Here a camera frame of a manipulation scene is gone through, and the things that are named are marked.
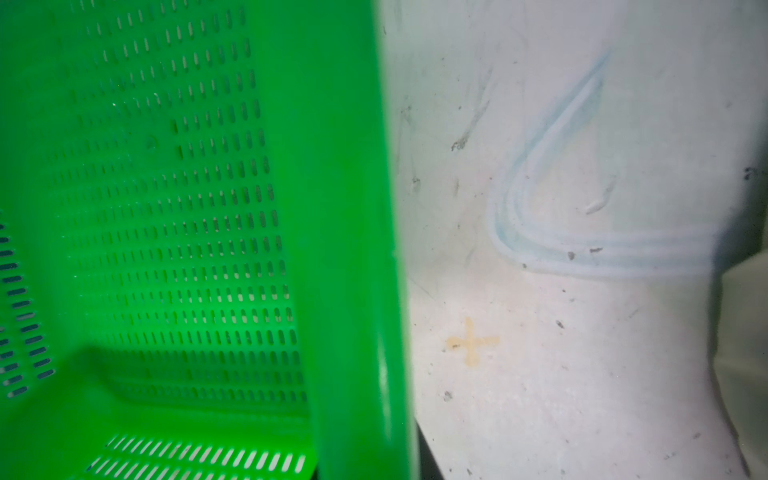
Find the beige shorts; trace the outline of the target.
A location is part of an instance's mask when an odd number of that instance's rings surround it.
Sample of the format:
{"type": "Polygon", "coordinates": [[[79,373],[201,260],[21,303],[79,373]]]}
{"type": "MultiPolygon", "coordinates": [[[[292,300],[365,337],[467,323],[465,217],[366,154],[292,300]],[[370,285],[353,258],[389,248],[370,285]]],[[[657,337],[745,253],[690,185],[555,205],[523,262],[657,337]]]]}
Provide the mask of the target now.
{"type": "Polygon", "coordinates": [[[767,477],[767,252],[722,277],[714,369],[752,479],[767,477]]]}

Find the green plastic basket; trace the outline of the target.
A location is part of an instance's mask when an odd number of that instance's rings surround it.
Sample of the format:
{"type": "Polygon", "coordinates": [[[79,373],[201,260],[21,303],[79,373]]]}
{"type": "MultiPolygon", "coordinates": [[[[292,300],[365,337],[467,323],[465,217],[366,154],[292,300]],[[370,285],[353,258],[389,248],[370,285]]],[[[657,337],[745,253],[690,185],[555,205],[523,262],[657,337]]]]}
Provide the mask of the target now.
{"type": "Polygon", "coordinates": [[[374,1],[1,5],[1,475],[417,479],[374,1]]]}

